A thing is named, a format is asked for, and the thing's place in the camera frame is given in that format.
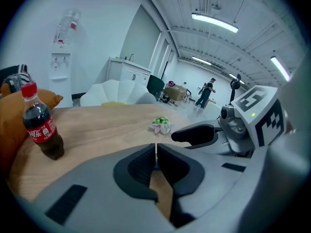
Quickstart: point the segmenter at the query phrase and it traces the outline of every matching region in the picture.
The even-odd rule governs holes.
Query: cabinet door
[[[126,70],[122,72],[121,80],[133,80],[135,78],[135,72],[132,70]]]
[[[148,83],[148,80],[149,80],[148,78],[149,78],[148,75],[140,73],[140,72],[136,72],[134,81],[136,83],[139,83],[139,84],[142,84],[144,86],[147,86],[147,83]]]

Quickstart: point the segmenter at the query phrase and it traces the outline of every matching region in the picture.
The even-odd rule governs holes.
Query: person
[[[193,105],[193,106],[197,106],[199,105],[199,103],[201,103],[201,108],[204,108],[204,105],[206,104],[206,101],[208,100],[209,96],[210,96],[210,93],[213,92],[215,93],[216,90],[213,89],[213,83],[215,82],[216,80],[214,78],[212,78],[210,80],[210,82],[208,82],[206,84],[206,86],[204,87],[204,90],[201,94],[201,97],[199,98],[199,100]]]

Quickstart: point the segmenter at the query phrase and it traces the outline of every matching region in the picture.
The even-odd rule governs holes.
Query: ceiling light
[[[233,74],[229,74],[229,76],[231,77],[231,78],[233,78],[233,79],[237,79],[237,77],[236,76],[234,76]]]
[[[198,59],[198,58],[196,58],[196,57],[192,57],[194,60],[196,60],[196,61],[199,61],[199,62],[202,62],[202,63],[204,63],[204,64],[207,64],[207,65],[212,65],[210,62],[207,62],[207,61],[205,61],[205,60],[201,60],[201,59]]]
[[[279,71],[282,73],[282,75],[284,76],[286,81],[289,81],[290,80],[290,75],[287,73],[287,71],[285,70],[284,66],[282,66],[282,64],[277,60],[277,58],[275,56],[272,56],[271,57],[271,61],[279,69]]]
[[[197,13],[192,13],[192,19],[209,22],[209,23],[218,25],[220,27],[223,27],[225,29],[228,29],[234,33],[236,33],[239,30],[237,27],[235,27],[229,23],[226,23],[226,22],[221,21],[219,19],[215,19],[212,17],[205,16],[205,15],[197,14]]]

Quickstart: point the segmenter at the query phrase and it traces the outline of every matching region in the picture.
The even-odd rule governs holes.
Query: table
[[[148,143],[190,146],[189,143],[174,142],[170,134],[155,134],[148,129],[159,116],[167,117],[178,128],[191,124],[176,112],[157,105],[60,108],[53,109],[52,116],[64,140],[64,156],[57,161],[47,158],[27,137],[9,175],[12,191],[29,201],[33,201],[45,187],[88,159]],[[158,207],[168,218],[172,189],[161,171],[153,172],[150,187],[158,193]]]

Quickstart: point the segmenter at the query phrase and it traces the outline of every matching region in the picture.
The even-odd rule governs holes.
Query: coca-cola bottle
[[[57,132],[50,109],[38,98],[36,83],[23,85],[21,93],[25,102],[24,125],[28,134],[46,156],[57,160],[64,155],[64,142]]]

